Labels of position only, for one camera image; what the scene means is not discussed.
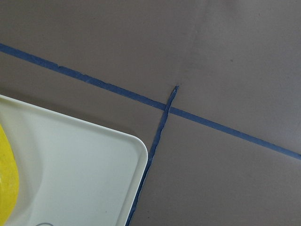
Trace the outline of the white bear print tray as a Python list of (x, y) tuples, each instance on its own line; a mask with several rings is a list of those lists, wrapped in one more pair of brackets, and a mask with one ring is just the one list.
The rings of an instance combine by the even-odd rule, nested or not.
[(19, 195), (8, 226), (123, 226), (146, 162), (137, 137), (6, 96)]

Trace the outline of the yellow banana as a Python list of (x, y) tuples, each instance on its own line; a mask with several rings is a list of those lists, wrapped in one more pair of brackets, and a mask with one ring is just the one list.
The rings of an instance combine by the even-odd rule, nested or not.
[(19, 174), (10, 142), (0, 129), (0, 224), (10, 217), (18, 198)]

